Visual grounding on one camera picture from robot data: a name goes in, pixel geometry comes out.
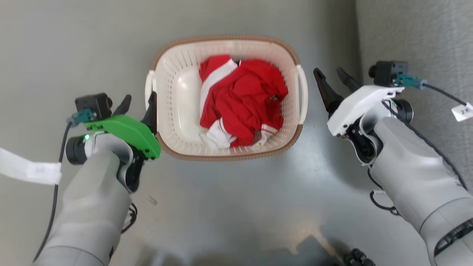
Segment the gray floor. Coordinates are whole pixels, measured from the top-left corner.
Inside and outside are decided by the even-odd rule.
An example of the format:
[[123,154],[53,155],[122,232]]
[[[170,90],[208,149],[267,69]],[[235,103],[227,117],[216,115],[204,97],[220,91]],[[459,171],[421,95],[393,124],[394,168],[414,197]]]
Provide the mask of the gray floor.
[[[335,67],[361,76],[353,1],[104,0],[0,3],[0,146],[56,161],[74,98],[133,96],[166,43],[211,34],[271,35],[299,54],[309,83],[300,139],[271,158],[197,163],[166,154],[145,166],[133,195],[136,224],[118,266],[315,266],[358,247],[384,266],[427,266],[415,230],[369,200],[374,189],[348,142],[332,138],[310,73]],[[74,129],[78,135],[83,129]],[[64,164],[60,192],[78,167]],[[43,237],[52,187],[0,177],[0,258],[28,265]]]

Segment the red garment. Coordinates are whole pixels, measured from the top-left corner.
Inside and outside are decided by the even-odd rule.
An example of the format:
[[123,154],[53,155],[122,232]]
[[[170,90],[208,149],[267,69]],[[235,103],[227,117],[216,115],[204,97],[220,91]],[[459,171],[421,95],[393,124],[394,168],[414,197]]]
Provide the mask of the red garment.
[[255,132],[273,134],[282,127],[280,102],[288,89],[281,72],[269,63],[248,60],[236,67],[228,55],[214,56],[203,62],[199,70],[202,81],[215,79],[217,69],[226,63],[230,65],[229,70],[220,73],[220,79],[210,87],[201,107],[200,125],[210,128],[222,118],[223,130],[236,137],[230,146],[251,145]]

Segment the cable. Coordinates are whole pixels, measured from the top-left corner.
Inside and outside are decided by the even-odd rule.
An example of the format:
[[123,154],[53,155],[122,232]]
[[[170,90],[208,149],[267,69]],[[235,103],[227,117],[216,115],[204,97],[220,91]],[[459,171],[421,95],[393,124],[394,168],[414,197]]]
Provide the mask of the cable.
[[380,208],[380,209],[383,209],[385,211],[394,211],[396,210],[396,207],[385,207],[385,206],[382,206],[380,205],[379,203],[376,202],[375,200],[375,191],[371,191],[371,193],[369,194],[369,198],[371,199],[371,201],[373,202],[374,205],[376,205],[376,207]]
[[[66,146],[67,133],[69,132],[69,129],[70,129],[71,125],[72,125],[71,123],[67,123],[66,130],[64,131],[64,136],[62,137],[61,152],[59,153],[59,162],[60,163],[62,163],[62,158],[64,157],[64,149],[65,149],[65,146]],[[39,247],[35,258],[33,259],[33,262],[35,262],[38,259],[39,255],[41,254],[41,251],[43,251],[43,248],[46,245],[46,241],[48,240],[49,234],[51,233],[51,228],[53,227],[54,215],[56,214],[56,205],[57,205],[57,201],[58,201],[58,190],[59,190],[59,186],[57,184],[54,185],[53,208],[51,210],[51,217],[49,218],[48,229],[46,230],[46,233],[45,233],[44,238],[43,238],[43,242],[41,243],[41,246]]]
[[61,152],[59,153],[59,162],[60,163],[62,163],[62,158],[64,157],[64,150],[66,148],[67,133],[69,132],[69,129],[70,129],[71,126],[72,126],[71,123],[67,123],[66,130],[64,131],[64,135],[62,137]]
[[461,105],[466,106],[466,104],[467,104],[467,103],[465,103],[464,101],[458,99],[457,97],[451,95],[450,93],[448,93],[448,92],[446,92],[446,91],[444,91],[444,90],[442,90],[442,89],[439,89],[439,88],[437,88],[437,87],[435,87],[435,86],[432,86],[432,85],[427,84],[427,83],[424,84],[424,86],[427,87],[427,88],[433,89],[433,90],[435,90],[435,91],[437,91],[437,92],[440,92],[441,94],[443,94],[443,95],[449,97],[450,99],[456,101],[457,103],[459,103],[459,104],[461,104]]
[[382,187],[381,185],[379,185],[378,182],[376,182],[376,181],[373,179],[373,177],[371,176],[371,172],[369,171],[369,169],[368,169],[368,177],[369,177],[369,179],[371,179],[371,181],[372,181],[373,183],[375,183],[376,186],[378,186],[379,188],[383,189],[383,187]]
[[128,208],[129,211],[131,211],[130,213],[130,217],[131,217],[131,220],[130,220],[130,224],[127,225],[123,230],[122,230],[122,234],[125,233],[136,221],[136,217],[138,216],[138,208],[136,207],[136,205],[132,202],[131,203],[132,208]]
[[445,156],[445,154],[443,154],[433,143],[431,143],[426,137],[424,137],[419,131],[417,131],[415,128],[413,128],[409,123],[407,123],[400,115],[398,115],[393,109],[389,108],[389,106],[386,104],[386,102],[382,102],[383,105],[386,107],[386,109],[388,109],[391,114],[393,114],[394,116],[396,116],[397,119],[399,119],[400,121],[402,121],[404,123],[405,126],[407,126],[407,128],[409,128],[410,130],[412,130],[419,138],[421,138],[422,140],[425,141],[425,143],[430,146],[431,148],[434,149],[434,151],[440,155],[442,157],[442,159],[452,168],[452,171],[458,176],[458,180],[460,181],[460,183],[462,184],[463,188],[468,191],[468,189],[466,188],[466,184],[465,184],[465,181],[463,180],[462,178],[462,175],[460,174],[460,172],[458,172],[458,170],[456,169],[455,165]]

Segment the connector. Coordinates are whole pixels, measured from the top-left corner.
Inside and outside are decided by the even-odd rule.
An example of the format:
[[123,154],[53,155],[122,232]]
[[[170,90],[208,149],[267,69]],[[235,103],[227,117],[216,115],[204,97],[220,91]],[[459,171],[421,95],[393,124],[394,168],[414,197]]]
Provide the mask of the connector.
[[414,87],[418,89],[425,89],[424,84],[427,83],[427,80],[421,80],[419,77],[410,76],[406,74],[397,74],[396,75],[396,84],[403,87]]
[[95,119],[97,115],[92,112],[90,109],[84,109],[81,110],[75,114],[73,114],[71,117],[68,117],[66,119],[67,123],[71,124],[71,127],[76,127],[80,123],[87,123],[91,122]]

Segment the laundry basket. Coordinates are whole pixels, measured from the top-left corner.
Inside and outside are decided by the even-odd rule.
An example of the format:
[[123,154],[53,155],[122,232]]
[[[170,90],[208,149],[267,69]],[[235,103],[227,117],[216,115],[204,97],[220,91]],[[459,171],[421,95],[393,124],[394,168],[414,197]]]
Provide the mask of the laundry basket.
[[[199,67],[218,54],[229,54],[234,60],[262,59],[282,73],[288,87],[288,95],[281,102],[284,124],[261,147],[213,150],[201,141],[200,133],[207,129],[199,125]],[[307,81],[299,58],[287,43],[270,37],[209,36],[168,44],[156,55],[146,78],[146,108],[152,91],[158,97],[156,138],[164,151],[184,160],[249,160],[280,154],[299,138],[307,113]]]

